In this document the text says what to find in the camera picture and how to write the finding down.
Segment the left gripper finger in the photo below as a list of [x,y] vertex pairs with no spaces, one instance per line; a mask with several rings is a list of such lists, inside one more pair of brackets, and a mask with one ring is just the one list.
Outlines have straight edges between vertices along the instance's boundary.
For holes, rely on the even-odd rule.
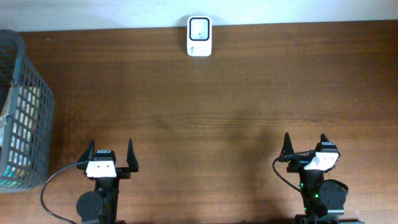
[[94,156],[94,150],[95,150],[95,142],[92,139],[86,148],[86,150],[83,152],[83,154],[80,156],[78,162],[86,162],[90,161],[93,159]]
[[126,162],[128,164],[128,168],[130,172],[139,172],[139,164],[134,153],[132,139],[129,139],[128,147],[127,147],[127,157]]

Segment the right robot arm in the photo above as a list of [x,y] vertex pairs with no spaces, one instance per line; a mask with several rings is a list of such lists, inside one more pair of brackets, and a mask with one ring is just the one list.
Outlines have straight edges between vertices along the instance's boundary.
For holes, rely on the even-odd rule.
[[[328,140],[325,134],[315,149],[295,152],[289,133],[284,135],[284,143],[279,157],[272,162],[275,174],[287,185],[296,190],[302,197],[303,214],[294,217],[294,223],[361,223],[361,220],[342,220],[345,214],[344,204],[349,187],[335,179],[325,179],[324,174],[335,168],[341,156],[335,143]],[[295,186],[283,178],[275,168],[277,162],[287,163],[288,173],[299,175],[299,185]]]

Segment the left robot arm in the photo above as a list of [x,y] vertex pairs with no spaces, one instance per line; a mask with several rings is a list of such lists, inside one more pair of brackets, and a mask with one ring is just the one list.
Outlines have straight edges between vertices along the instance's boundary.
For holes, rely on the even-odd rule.
[[76,203],[82,223],[125,223],[117,219],[119,182],[130,179],[132,173],[139,171],[131,139],[126,162],[126,167],[117,167],[113,150],[96,151],[94,141],[90,141],[77,165],[86,178],[95,181],[95,188],[82,194]]

